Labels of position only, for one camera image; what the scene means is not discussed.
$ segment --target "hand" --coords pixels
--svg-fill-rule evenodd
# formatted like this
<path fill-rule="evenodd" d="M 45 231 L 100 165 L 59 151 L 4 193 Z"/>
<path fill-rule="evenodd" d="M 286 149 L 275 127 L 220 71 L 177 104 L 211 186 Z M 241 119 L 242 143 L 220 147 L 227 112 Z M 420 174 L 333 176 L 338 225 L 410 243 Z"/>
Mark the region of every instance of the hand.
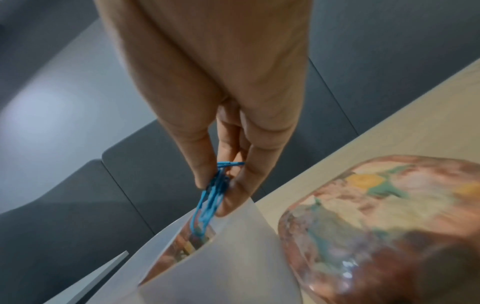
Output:
<path fill-rule="evenodd" d="M 219 216 L 265 180 L 302 109 L 311 0 L 96 0 L 139 92 L 199 188 L 245 161 Z M 208 126 L 217 120 L 216 159 Z"/>

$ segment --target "blue wire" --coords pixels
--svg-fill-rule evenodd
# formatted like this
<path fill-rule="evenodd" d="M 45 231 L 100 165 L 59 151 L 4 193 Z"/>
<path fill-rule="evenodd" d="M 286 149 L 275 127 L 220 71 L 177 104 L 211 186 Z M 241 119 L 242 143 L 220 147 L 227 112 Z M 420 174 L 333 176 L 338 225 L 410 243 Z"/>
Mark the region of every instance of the blue wire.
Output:
<path fill-rule="evenodd" d="M 229 188 L 230 178 L 225 175 L 225 168 L 233 166 L 243 166 L 244 162 L 228 162 L 221 161 L 217 163 L 218 172 L 211 180 L 210 185 L 201 193 L 200 201 L 196 207 L 193 217 L 190 221 L 190 230 L 198 237 L 203 237 L 207 226 L 215 212 L 219 208 L 224 199 L 224 193 Z M 206 201 L 206 206 L 202 210 L 203 204 Z M 195 228 L 195 219 L 198 215 L 198 228 Z"/>

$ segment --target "person's hand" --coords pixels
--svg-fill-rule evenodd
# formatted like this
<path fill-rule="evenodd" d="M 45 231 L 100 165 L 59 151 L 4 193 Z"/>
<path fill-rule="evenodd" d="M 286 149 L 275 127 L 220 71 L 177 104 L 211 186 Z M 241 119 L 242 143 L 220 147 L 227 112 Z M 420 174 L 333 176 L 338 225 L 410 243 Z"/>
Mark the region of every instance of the person's hand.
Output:
<path fill-rule="evenodd" d="M 311 0 L 96 0 L 138 90 L 199 188 L 218 161 L 245 161 L 219 216 L 275 166 L 302 108 Z M 217 120 L 216 159 L 208 127 Z"/>

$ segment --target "colorful patterned object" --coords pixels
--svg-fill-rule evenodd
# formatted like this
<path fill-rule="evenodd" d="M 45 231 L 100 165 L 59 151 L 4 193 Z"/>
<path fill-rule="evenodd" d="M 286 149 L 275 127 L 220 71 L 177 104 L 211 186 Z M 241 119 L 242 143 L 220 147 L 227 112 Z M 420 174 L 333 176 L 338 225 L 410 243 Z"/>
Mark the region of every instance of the colorful patterned object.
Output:
<path fill-rule="evenodd" d="M 278 224 L 319 303 L 435 295 L 479 269 L 480 165 L 419 156 L 359 164 L 293 204 Z"/>

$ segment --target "table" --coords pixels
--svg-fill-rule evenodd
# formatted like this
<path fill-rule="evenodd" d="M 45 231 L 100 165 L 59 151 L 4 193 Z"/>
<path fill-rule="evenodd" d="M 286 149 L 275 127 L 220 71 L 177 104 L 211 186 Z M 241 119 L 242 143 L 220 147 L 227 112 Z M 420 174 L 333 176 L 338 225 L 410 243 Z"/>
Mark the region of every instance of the table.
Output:
<path fill-rule="evenodd" d="M 256 205 L 267 222 L 277 230 L 280 216 L 292 203 L 361 161 L 391 154 L 458 158 L 480 163 L 480 60 L 270 193 Z M 480 279 L 472 280 L 429 303 L 478 303 L 480 292 L 475 291 L 478 286 Z M 305 293 L 303 302 L 313 304 Z"/>

